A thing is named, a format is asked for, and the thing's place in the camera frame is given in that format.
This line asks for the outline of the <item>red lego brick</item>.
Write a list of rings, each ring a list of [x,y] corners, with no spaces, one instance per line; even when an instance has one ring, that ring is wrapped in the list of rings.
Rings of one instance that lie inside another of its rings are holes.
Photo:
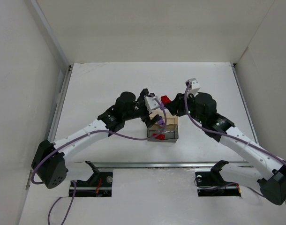
[[[165,134],[160,134],[160,133],[158,133],[158,134],[154,133],[152,135],[152,137],[155,139],[158,139],[158,140],[165,140],[165,138],[166,138]]]
[[[160,100],[163,105],[166,105],[171,102],[170,98],[167,95],[161,96]]]

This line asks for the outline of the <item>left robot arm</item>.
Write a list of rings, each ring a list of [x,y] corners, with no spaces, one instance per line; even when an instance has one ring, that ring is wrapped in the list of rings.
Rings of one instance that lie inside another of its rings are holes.
[[[139,97],[128,91],[121,93],[114,105],[84,128],[54,142],[43,140],[31,163],[33,175],[37,175],[40,181],[31,177],[31,182],[43,184],[48,189],[65,180],[95,183],[99,178],[98,168],[90,161],[73,162],[73,157],[98,141],[118,135],[128,120],[140,118],[146,127],[151,127],[156,119],[150,118],[150,114],[159,107],[156,96],[147,89],[143,89]]]

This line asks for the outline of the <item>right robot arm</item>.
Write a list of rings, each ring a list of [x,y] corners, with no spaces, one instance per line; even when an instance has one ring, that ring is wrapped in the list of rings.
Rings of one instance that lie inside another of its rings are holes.
[[[286,160],[268,152],[246,135],[228,118],[217,113],[217,102],[208,93],[176,95],[174,100],[160,98],[174,116],[187,115],[210,138],[230,148],[249,162],[254,170],[239,168],[225,160],[218,161],[211,172],[220,183],[234,182],[259,190],[271,203],[286,200]]]

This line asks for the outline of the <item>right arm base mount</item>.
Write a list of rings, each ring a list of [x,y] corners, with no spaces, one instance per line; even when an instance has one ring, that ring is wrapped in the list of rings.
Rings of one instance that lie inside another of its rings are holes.
[[[209,170],[195,172],[194,184],[199,197],[241,197],[239,185],[224,181],[220,175],[225,165],[229,162],[220,160]]]

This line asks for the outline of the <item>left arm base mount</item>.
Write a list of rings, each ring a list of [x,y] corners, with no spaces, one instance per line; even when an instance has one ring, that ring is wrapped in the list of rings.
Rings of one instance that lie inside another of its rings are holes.
[[[90,161],[71,163],[70,165],[72,166],[72,171],[67,173],[67,179],[71,179],[68,196],[112,196],[112,170],[99,169]]]

